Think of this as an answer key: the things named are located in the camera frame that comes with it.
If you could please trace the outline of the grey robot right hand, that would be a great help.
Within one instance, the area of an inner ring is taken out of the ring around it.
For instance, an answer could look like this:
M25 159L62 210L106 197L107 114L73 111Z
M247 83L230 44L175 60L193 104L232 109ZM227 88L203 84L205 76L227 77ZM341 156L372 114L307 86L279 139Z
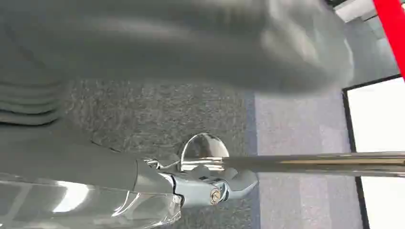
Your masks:
M343 21L323 0L3 0L0 226L150 229L183 207L243 198L251 169L217 176L125 158L61 119L77 77L208 81L279 95L354 77Z

